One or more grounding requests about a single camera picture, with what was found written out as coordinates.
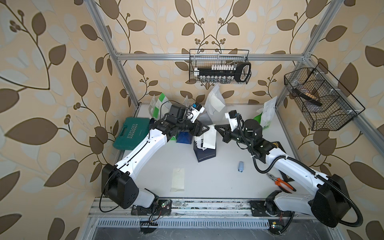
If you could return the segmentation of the blue takeaway bag white handles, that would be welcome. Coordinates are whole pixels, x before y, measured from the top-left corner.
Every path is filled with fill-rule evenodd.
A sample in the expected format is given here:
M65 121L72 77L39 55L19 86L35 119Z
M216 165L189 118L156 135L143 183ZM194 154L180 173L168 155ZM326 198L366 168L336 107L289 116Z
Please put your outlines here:
M188 105L178 104L178 113L177 118L178 122L185 122L188 119L190 114ZM177 143L180 144L191 144L192 143L192 135L189 132L180 132L177 136Z

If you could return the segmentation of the green white cool tea bag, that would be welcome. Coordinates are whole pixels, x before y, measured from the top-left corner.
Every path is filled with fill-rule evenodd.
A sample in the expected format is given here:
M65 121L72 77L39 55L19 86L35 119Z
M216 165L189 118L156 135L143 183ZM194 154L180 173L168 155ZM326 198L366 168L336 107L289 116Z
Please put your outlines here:
M157 107L159 108L159 118L156 120L159 120L164 116L164 114L170 111L172 102L166 97L164 93L161 93L158 97L155 98L157 99Z

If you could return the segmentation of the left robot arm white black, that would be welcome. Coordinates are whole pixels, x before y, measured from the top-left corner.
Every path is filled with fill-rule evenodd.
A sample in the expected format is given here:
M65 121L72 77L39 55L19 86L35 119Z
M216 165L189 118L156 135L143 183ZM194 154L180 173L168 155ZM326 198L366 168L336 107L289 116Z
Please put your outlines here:
M156 195L147 189L139 189L135 179L150 158L173 136L186 132L199 137L207 132L209 127L198 120L204 110L199 103L190 107L172 104L170 111L154 120L147 136L125 158L115 165L104 166L101 197L109 198L122 209L132 205L146 209L154 206Z

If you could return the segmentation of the light blue stapler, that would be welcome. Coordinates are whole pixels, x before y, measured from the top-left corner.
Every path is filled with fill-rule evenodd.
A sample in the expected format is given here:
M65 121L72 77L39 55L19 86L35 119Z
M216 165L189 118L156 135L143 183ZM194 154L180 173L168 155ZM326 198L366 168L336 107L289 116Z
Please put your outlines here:
M242 173L244 171L244 162L240 161L238 165L238 171Z

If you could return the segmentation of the white bag back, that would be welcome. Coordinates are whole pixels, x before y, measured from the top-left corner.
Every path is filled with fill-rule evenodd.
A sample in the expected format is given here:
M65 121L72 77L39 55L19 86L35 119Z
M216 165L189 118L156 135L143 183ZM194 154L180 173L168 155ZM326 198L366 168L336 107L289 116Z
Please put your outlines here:
M225 100L220 92L220 86L215 85L207 96L205 109L209 116L213 116L216 112L221 112L225 106Z

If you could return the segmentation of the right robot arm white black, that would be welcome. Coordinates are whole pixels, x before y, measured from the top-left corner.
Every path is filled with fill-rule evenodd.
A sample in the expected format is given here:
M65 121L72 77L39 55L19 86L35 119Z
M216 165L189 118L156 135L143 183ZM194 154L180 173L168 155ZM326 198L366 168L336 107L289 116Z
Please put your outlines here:
M331 228L338 224L357 228L363 224L363 215L350 198L345 181L340 176L328 176L290 157L263 138L263 129L256 120L243 121L239 117L230 119L229 124L215 126L223 141L246 145L259 173L268 174L270 170L277 169L308 191L307 195L295 192L275 194L273 202L280 211L310 215ZM257 161L268 167L261 170Z

